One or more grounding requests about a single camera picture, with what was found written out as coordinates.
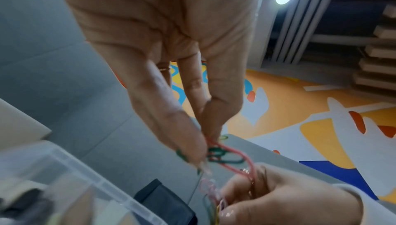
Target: plastic container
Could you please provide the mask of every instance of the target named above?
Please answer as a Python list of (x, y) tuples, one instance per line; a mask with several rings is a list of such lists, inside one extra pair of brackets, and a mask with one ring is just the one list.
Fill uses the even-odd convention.
[(97, 211), (95, 217), (100, 215), (106, 205), (116, 201), (134, 214), (141, 225), (167, 225), (146, 207), (51, 142), (41, 141), (0, 152), (0, 193), (11, 195), (15, 191), (28, 188), (27, 183), (30, 184), (29, 188), (53, 188), (52, 192), (58, 192), (54, 201), (57, 203), (55, 210), (59, 211), (67, 203), (65, 199), (72, 196), (71, 192), (77, 189), (72, 184), (57, 187), (59, 179), (65, 176), (72, 176), (69, 179), (73, 178), (75, 184), (76, 179), (80, 179), (81, 183), (86, 183), (94, 190)]

